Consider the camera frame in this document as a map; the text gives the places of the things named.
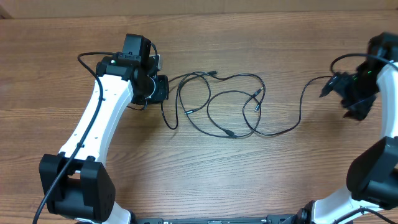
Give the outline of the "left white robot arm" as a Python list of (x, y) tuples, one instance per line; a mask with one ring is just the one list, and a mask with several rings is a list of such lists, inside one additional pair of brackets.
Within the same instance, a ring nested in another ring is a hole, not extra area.
[(136, 223), (135, 215), (116, 202), (116, 189), (106, 171), (109, 145), (124, 110), (161, 104), (169, 97), (168, 78), (158, 75), (160, 55), (142, 35), (127, 34), (120, 52), (101, 52), (91, 69), (95, 78), (91, 98), (76, 129), (58, 154), (44, 154), (39, 174), (44, 208), (80, 223)]

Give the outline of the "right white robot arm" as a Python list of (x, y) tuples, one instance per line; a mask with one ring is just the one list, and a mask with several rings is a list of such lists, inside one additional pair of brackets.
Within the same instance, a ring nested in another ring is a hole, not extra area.
[(284, 223), (353, 223), (397, 207), (397, 35), (383, 32), (368, 42), (366, 53), (350, 53), (330, 64), (330, 79), (320, 96), (334, 91), (345, 117), (357, 121), (369, 114), (381, 97), (379, 139), (350, 165), (346, 183), (331, 195), (312, 200)]

